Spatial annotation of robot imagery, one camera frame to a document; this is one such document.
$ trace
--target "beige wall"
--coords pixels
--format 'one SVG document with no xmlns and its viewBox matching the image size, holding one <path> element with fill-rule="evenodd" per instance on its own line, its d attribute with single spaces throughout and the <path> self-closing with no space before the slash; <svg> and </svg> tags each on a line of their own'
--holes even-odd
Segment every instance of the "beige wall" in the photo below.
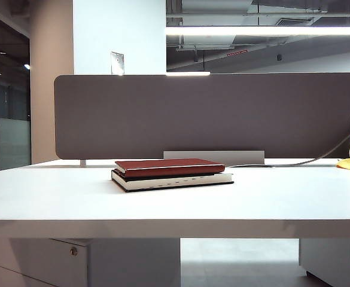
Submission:
<svg viewBox="0 0 350 287">
<path fill-rule="evenodd" d="M 53 83 L 74 73 L 72 0 L 37 0 L 31 4 L 32 163 L 57 159 Z"/>
</svg>

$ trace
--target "fluorescent light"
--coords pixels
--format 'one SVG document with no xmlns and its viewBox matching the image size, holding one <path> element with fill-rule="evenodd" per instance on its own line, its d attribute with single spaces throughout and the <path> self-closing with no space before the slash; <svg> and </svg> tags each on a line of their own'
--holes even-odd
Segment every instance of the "fluorescent light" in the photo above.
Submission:
<svg viewBox="0 0 350 287">
<path fill-rule="evenodd" d="M 209 76 L 211 72 L 167 72 L 167 76 Z"/>
<path fill-rule="evenodd" d="M 350 27 L 284 27 L 284 26 L 201 26 L 166 27 L 167 35 L 210 36 L 210 35 L 246 35 L 246 36 L 291 36 L 350 35 Z"/>
</svg>

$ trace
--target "red book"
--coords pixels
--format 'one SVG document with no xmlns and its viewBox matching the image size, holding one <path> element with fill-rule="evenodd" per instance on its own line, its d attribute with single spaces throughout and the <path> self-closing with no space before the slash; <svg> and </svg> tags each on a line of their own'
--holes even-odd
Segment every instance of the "red book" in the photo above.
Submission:
<svg viewBox="0 0 350 287">
<path fill-rule="evenodd" d="M 125 178 L 142 178 L 167 175 L 196 175 L 223 172 L 225 166 L 199 158 L 176 158 L 170 160 L 116 161 L 116 168 Z"/>
</svg>

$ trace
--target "glass wall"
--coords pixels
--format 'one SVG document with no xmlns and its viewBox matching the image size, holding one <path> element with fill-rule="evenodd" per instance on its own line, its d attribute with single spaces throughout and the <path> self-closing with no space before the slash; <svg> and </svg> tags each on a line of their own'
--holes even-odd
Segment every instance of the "glass wall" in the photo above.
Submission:
<svg viewBox="0 0 350 287">
<path fill-rule="evenodd" d="M 31 163 L 29 40 L 0 22 L 0 170 Z"/>
</svg>

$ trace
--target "book spine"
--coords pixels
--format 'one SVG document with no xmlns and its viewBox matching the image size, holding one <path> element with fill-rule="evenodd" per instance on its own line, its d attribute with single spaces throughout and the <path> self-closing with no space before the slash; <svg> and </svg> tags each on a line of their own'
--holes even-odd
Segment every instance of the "book spine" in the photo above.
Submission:
<svg viewBox="0 0 350 287">
<path fill-rule="evenodd" d="M 129 169 L 126 170 L 124 176 L 126 178 L 142 178 L 150 176 L 166 176 L 166 175 L 196 175 L 200 173 L 218 173 L 223 172 L 224 165 L 220 166 L 181 166 L 168 167 L 159 169 Z"/>
</svg>

